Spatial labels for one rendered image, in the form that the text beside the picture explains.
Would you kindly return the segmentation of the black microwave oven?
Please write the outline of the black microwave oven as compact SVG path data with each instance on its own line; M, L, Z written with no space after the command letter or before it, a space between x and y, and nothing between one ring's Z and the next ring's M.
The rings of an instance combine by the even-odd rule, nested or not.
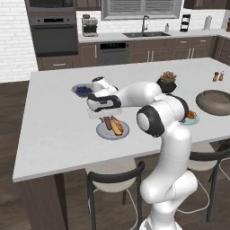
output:
M73 12L73 0L24 0L29 12Z

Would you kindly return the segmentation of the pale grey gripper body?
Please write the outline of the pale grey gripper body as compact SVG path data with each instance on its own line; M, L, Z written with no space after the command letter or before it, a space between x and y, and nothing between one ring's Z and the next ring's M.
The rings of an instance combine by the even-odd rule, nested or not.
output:
M101 110L99 112L92 111L90 109L87 109L88 115L90 119L99 119L103 117L110 117L115 115L120 115L122 113L121 108L117 109L108 109L108 110Z

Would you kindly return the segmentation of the brown sausage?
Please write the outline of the brown sausage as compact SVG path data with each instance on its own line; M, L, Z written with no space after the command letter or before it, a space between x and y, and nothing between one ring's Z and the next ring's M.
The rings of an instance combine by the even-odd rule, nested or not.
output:
M110 118L109 118L109 117L103 117L103 119L104 119L106 128L107 128L108 130L112 130Z

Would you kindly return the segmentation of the black wall oven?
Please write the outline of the black wall oven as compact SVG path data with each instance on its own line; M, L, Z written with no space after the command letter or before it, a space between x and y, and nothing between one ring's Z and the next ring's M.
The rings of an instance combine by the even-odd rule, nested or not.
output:
M38 58L78 54L74 15L36 16L29 19L35 54Z

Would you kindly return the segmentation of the dark wood upper cupboards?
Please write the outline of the dark wood upper cupboards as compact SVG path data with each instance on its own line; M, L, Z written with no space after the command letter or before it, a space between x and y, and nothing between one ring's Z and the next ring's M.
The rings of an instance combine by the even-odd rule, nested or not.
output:
M200 9L226 9L230 10L230 0L184 0L184 8Z
M102 0L75 0L77 11L100 11Z

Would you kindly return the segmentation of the silver coffee machine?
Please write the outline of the silver coffee machine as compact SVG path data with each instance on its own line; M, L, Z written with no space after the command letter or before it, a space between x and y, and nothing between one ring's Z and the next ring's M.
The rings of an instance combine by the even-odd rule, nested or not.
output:
M82 34L85 37L97 37L97 24L98 20L91 17L89 14L84 14L82 17Z

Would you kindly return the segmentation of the dark sink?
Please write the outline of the dark sink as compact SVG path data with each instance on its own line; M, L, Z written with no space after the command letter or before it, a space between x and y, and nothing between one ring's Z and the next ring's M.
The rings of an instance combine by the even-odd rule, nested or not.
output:
M165 37L171 36L168 33L162 31L154 31L154 32L130 32L130 33L123 33L128 38L144 38L144 37Z

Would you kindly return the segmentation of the steel dishwasher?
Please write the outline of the steel dishwasher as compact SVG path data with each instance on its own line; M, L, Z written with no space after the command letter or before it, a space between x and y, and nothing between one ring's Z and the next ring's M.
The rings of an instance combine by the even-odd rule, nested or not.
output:
M126 41L103 42L98 45L97 58L100 66L128 63L129 46Z

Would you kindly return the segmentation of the grey plate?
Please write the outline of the grey plate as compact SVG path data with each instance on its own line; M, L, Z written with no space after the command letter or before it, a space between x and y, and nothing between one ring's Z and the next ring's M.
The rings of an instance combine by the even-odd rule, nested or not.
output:
M121 121L121 125L123 127L123 133L121 136L116 136L115 133L113 132L113 130L108 130L106 128L106 125L104 122L101 122L97 128L96 128L96 132L97 134L107 140L118 140L118 139L122 139L124 137L126 137L129 133L129 126L127 123Z

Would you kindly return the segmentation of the tan hot dog bun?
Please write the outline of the tan hot dog bun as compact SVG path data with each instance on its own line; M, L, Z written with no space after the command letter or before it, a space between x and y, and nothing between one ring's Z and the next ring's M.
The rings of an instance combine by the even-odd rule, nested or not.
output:
M111 118L111 127L116 136L123 134L123 127L117 119Z

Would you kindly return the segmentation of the white stool with black back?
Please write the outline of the white stool with black back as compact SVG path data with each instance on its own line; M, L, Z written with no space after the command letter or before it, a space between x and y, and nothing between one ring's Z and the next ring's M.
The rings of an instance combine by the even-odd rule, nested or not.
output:
M94 206L94 193L97 190L107 193L122 193L122 204L126 204L126 194L129 195L136 212L136 223L130 230L139 228L142 222L142 199L140 195L141 175L145 169L145 163L136 164L133 158L111 161L102 166L92 166L85 169L87 184L88 210L91 215L92 230L96 228L96 215ZM131 196L129 188L137 183L137 205Z
M208 170L212 171L208 179L208 181L211 183L210 192L207 193L208 204L204 208L200 208L197 210L179 210L179 212L183 214L192 214L206 209L206 221L209 222L211 218L211 211L216 190L217 172L221 168L221 162L230 158L230 141L221 141L217 151L215 151L212 145L208 142L197 143L196 147L197 148L190 154L188 169L196 172L205 172Z

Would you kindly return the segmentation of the window with blinds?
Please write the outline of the window with blinds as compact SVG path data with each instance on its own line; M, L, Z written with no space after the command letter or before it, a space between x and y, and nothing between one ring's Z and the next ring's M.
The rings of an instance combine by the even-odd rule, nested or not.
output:
M102 0L102 19L138 20L145 15L150 19L177 19L182 0Z

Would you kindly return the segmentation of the large dark brown bowl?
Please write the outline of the large dark brown bowl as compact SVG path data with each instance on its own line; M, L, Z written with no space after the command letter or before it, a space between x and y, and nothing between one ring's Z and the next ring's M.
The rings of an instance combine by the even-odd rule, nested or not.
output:
M219 90L206 90L196 97L199 108L215 116L230 115L230 93Z

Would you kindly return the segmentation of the dark wood cupboards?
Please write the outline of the dark wood cupboards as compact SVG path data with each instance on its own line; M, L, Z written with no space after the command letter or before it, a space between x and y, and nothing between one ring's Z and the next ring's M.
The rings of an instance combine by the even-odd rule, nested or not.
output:
M226 9L230 10L230 0L184 0L184 8L200 9Z
M75 0L77 11L100 11L102 0Z
M150 40L127 40L128 64L191 58L213 58L230 66L230 38L220 35ZM73 56L37 57L38 69L99 66L97 48L100 42L80 43Z

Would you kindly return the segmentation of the bowl of blueberries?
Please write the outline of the bowl of blueberries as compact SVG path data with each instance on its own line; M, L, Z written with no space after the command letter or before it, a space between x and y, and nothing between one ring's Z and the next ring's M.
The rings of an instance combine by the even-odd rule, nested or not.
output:
M72 91L79 97L87 97L93 92L90 84L76 84L72 87Z

